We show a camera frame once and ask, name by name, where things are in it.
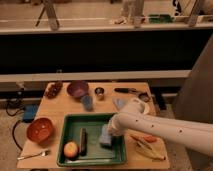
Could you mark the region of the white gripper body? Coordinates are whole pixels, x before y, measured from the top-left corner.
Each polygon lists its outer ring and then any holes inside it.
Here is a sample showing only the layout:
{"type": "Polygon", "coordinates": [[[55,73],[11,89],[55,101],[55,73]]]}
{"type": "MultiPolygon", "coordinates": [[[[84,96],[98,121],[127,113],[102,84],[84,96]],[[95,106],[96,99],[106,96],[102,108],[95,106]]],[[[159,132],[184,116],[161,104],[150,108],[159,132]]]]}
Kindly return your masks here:
{"type": "Polygon", "coordinates": [[[110,118],[108,122],[107,130],[112,136],[121,136],[124,134],[124,128],[119,123],[117,114],[113,115],[110,118]]]}

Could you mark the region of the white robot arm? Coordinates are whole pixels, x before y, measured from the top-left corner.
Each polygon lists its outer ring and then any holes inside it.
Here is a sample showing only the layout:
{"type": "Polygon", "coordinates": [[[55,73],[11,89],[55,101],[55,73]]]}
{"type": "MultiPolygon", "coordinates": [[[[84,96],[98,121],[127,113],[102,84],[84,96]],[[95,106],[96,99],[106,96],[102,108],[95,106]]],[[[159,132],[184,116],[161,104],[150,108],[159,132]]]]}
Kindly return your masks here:
{"type": "Polygon", "coordinates": [[[108,132],[123,135],[127,129],[141,131],[213,157],[213,124],[149,115],[149,105],[131,98],[108,122],[108,132]]]}

